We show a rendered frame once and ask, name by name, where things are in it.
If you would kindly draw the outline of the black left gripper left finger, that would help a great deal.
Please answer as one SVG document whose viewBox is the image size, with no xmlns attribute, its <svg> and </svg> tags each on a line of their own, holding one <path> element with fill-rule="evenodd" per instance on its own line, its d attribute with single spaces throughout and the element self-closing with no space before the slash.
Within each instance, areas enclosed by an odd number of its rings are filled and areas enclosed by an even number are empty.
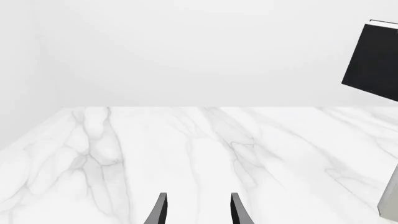
<svg viewBox="0 0 398 224">
<path fill-rule="evenodd" d="M 165 224 L 167 218 L 167 194 L 162 192 L 144 224 Z"/>
</svg>

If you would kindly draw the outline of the black book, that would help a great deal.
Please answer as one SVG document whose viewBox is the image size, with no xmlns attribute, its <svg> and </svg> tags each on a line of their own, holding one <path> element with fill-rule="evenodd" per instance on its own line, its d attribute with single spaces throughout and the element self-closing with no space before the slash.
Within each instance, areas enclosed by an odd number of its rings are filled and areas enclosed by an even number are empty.
<svg viewBox="0 0 398 224">
<path fill-rule="evenodd" d="M 341 83 L 398 102 L 398 23 L 364 25 Z"/>
</svg>

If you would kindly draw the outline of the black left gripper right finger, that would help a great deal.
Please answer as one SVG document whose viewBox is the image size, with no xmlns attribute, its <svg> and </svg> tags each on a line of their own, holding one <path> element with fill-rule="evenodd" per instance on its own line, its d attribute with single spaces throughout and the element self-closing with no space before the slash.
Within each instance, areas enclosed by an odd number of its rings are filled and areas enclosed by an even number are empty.
<svg viewBox="0 0 398 224">
<path fill-rule="evenodd" d="M 254 224 L 238 193 L 231 194 L 230 210 L 233 224 Z"/>
</svg>

